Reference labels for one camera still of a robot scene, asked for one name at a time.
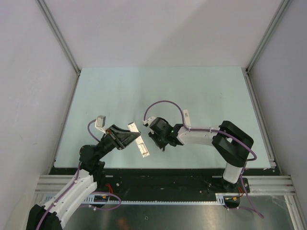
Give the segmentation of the right aluminium frame post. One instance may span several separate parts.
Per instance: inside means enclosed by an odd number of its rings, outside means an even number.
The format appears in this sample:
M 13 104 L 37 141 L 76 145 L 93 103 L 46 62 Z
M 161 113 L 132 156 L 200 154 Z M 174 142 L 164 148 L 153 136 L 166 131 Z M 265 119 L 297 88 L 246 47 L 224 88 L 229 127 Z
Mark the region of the right aluminium frame post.
M 256 62 L 260 58 L 264 48 L 270 41 L 271 37 L 273 36 L 274 32 L 276 31 L 278 25 L 282 21 L 285 13 L 287 12 L 288 8 L 290 7 L 292 0 L 282 0 L 279 4 L 276 12 L 273 15 L 273 18 L 271 19 L 268 27 L 266 28 L 256 50 L 254 51 L 250 61 L 248 62 L 245 71 L 247 74 L 249 74 L 253 67 L 255 66 Z

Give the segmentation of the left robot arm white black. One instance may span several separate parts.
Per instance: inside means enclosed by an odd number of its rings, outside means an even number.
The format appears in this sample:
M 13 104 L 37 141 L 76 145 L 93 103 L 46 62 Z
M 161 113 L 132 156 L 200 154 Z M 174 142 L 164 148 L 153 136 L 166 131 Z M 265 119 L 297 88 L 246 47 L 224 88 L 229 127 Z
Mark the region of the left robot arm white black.
M 104 166 L 100 161 L 112 150 L 123 150 L 141 134 L 116 125 L 106 129 L 96 145 L 80 148 L 78 168 L 70 180 L 44 205 L 34 205 L 29 212 L 27 230 L 62 230 L 82 202 L 93 192 L 106 186 Z

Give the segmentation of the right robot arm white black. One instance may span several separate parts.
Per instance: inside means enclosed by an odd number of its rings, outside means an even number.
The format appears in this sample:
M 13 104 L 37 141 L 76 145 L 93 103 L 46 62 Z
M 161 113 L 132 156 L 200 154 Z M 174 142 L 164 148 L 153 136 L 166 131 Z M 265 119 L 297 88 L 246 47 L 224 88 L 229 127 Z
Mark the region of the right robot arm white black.
M 218 129 L 187 127 L 185 124 L 171 126 L 161 117 L 149 117 L 143 125 L 150 129 L 148 136 L 156 146 L 165 150 L 191 144 L 215 147 L 226 161 L 222 178 L 212 187 L 219 192 L 232 193 L 238 188 L 238 180 L 248 161 L 254 140 L 230 121 L 223 121 Z

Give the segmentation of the white remote control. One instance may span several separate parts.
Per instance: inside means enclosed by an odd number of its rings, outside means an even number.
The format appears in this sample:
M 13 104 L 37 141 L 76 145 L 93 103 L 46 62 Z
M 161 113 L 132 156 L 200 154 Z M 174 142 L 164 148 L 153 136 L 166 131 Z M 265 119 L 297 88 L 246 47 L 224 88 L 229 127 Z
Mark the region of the white remote control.
M 128 128 L 129 128 L 129 131 L 138 132 L 140 134 L 140 131 L 138 130 L 138 128 L 137 128 L 137 126 L 135 125 L 134 122 L 128 124 Z M 146 145 L 145 145 L 141 136 L 139 136 L 135 139 L 135 143 L 136 143 L 136 145 L 137 145 L 137 147 L 138 147 L 138 149 L 139 149 L 143 158 L 148 157 L 150 155 L 150 153 L 149 153 L 149 151 L 148 151 L 148 149 L 147 149 L 147 147 L 146 147 Z

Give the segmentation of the white battery cover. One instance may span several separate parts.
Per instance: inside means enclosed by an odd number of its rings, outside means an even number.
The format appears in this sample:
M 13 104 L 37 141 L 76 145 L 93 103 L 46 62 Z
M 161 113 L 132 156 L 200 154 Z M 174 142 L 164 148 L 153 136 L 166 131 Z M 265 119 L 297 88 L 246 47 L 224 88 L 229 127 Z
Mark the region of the white battery cover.
M 183 110 L 183 114 L 184 114 L 185 125 L 187 127 L 191 127 L 191 121 L 190 121 L 188 109 Z

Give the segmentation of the aluminium frame post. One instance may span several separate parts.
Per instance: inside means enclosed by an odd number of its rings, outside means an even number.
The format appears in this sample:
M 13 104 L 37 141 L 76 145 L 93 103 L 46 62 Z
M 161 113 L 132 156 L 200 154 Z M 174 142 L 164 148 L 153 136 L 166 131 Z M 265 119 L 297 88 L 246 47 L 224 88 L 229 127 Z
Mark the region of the aluminium frame post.
M 271 19 L 268 27 L 266 28 L 256 50 L 254 51 L 250 61 L 248 62 L 245 71 L 247 74 L 249 74 L 253 67 L 255 66 L 256 62 L 260 58 L 264 48 L 270 41 L 271 37 L 273 36 L 274 32 L 276 31 L 278 25 L 282 21 L 285 13 L 287 12 L 288 8 L 290 7 L 292 0 L 282 0 L 279 4 L 276 12 L 273 15 L 273 18 Z
M 42 12 L 46 22 L 48 23 L 54 37 L 56 38 L 60 48 L 62 49 L 64 55 L 66 56 L 68 62 L 70 63 L 71 67 L 73 68 L 74 72 L 77 74 L 77 76 L 80 75 L 81 70 L 73 57 L 73 54 L 65 41 L 64 36 L 62 35 L 62 32 L 60 31 L 60 28 L 58 27 L 48 5 L 46 4 L 45 0 L 35 0 L 37 3 L 40 11 Z

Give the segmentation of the left aluminium frame post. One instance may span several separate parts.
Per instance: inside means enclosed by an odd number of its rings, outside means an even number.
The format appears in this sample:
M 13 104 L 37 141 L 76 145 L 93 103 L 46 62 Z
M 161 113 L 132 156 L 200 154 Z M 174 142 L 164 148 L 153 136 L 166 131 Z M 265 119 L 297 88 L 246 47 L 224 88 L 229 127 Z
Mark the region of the left aluminium frame post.
M 48 5 L 46 4 L 45 0 L 35 0 L 37 3 L 40 11 L 42 12 L 46 22 L 48 23 L 54 37 L 56 38 L 60 48 L 62 49 L 64 55 L 66 56 L 68 62 L 70 63 L 71 67 L 73 68 L 74 72 L 77 74 L 77 76 L 80 75 L 81 70 L 73 57 L 73 54 L 65 41 L 64 36 L 62 35 L 62 32 L 60 31 L 60 28 L 58 27 Z

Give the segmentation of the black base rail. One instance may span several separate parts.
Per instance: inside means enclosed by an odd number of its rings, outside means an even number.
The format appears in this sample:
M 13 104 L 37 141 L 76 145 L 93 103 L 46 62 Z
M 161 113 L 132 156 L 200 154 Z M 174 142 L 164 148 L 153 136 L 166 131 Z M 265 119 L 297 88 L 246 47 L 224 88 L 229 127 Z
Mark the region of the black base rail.
M 111 191 L 122 201 L 130 202 L 205 202 L 215 194 L 237 194 L 250 190 L 251 177 L 279 176 L 277 169 L 248 169 L 234 192 L 216 191 L 212 184 L 220 181 L 222 169 L 105 169 L 106 183 L 99 192 Z

